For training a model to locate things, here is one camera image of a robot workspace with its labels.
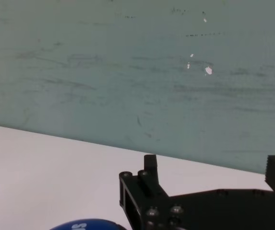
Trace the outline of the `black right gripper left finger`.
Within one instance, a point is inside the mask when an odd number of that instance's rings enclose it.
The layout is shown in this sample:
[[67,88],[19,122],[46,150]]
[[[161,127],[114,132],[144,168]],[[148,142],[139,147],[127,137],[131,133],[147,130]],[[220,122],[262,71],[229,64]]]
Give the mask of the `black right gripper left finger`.
[[144,155],[143,169],[136,175],[121,172],[120,206],[133,230],[165,228],[168,195],[160,186],[156,155]]

